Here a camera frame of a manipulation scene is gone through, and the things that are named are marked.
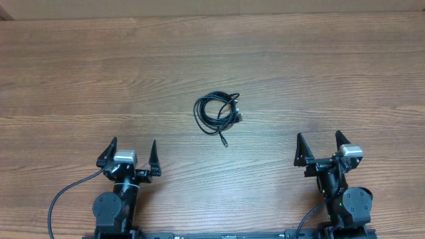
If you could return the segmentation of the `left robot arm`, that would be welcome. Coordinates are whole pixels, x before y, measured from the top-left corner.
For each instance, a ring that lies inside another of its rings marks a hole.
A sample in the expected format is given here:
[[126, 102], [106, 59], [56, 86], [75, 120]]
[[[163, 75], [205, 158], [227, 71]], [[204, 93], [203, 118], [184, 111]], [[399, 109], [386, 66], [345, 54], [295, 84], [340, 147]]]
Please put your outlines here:
[[133, 225], [137, 207], [139, 185], [151, 183], [153, 177], [161, 176], [154, 141], [149, 156], [149, 169], [137, 168], [137, 153], [129, 149], [117, 149], [118, 139], [113, 138], [109, 146], [97, 158], [96, 166], [114, 183], [113, 190], [100, 194], [92, 205], [96, 218], [95, 238], [145, 238]]

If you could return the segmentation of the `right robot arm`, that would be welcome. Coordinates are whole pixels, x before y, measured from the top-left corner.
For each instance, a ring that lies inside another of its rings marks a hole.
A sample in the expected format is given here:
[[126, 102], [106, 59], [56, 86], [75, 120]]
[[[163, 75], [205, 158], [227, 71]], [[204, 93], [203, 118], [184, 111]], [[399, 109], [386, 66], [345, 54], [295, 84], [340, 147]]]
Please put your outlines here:
[[[373, 194], [364, 187], [350, 187], [345, 174], [356, 169], [363, 159], [363, 150], [351, 143], [341, 131], [335, 132], [337, 151], [332, 156], [316, 159], [305, 138], [297, 134], [294, 166], [304, 167], [305, 177], [316, 178], [323, 202], [311, 209], [299, 223], [295, 237], [300, 238], [376, 238], [369, 230]], [[303, 230], [306, 220], [319, 209], [327, 209], [328, 221], [316, 229]]]

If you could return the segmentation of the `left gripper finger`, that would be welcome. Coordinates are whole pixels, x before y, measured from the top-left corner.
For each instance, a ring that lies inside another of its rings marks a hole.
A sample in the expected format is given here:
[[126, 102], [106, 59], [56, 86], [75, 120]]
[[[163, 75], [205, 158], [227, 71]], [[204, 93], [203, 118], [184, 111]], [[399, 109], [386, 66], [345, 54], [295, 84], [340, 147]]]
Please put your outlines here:
[[156, 140], [153, 140], [153, 144], [151, 147], [151, 153], [149, 156], [149, 166], [150, 166], [150, 175], [153, 177], [161, 176], [161, 166], [159, 162], [159, 158], [157, 155], [157, 145]]
[[117, 150], [117, 142], [117, 137], [114, 137], [110, 142], [109, 146], [107, 146], [107, 148], [97, 158], [97, 167], [105, 167], [110, 161], [114, 160], [114, 155], [116, 154]]

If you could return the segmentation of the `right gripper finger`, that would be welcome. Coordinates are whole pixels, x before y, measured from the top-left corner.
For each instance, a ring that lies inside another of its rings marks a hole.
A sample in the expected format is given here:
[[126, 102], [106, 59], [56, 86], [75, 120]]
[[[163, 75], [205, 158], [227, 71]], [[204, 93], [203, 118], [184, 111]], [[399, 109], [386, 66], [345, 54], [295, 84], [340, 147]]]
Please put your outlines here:
[[339, 150], [339, 148], [342, 145], [345, 144], [350, 144], [351, 142], [343, 135], [343, 133], [340, 130], [337, 130], [335, 132], [335, 139], [336, 139], [336, 144], [337, 144], [337, 150]]
[[302, 133], [298, 133], [296, 154], [294, 157], [294, 166], [305, 167], [312, 160], [314, 160], [314, 156], [313, 156], [313, 153], [311, 152], [311, 149], [308, 147], [308, 144], [306, 143]]

